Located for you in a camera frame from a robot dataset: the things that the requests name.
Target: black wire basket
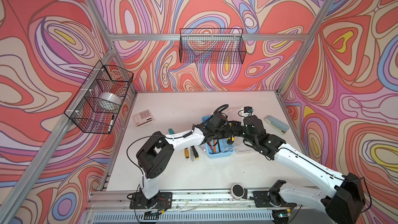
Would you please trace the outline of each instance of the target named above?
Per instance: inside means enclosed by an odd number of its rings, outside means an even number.
[[[242,28],[181,28],[181,63],[243,64]]]
[[[133,73],[122,67],[102,65],[76,108],[68,110],[69,103],[65,114],[82,132],[110,134],[132,79]]]

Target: white robotic arm link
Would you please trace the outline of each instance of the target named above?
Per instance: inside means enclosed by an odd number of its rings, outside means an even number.
[[[266,133],[262,121],[244,107],[242,121],[228,121],[222,113],[228,105],[216,109],[211,117],[191,130],[177,134],[155,132],[137,152],[138,164],[145,171],[142,193],[151,199],[159,192],[158,178],[173,151],[227,138],[233,143],[235,136],[268,158],[278,161],[307,178],[318,189],[295,186],[278,180],[269,191],[274,206],[296,203],[327,213],[335,222],[354,224],[365,205],[361,179],[352,173],[343,175],[303,155],[283,139]]]

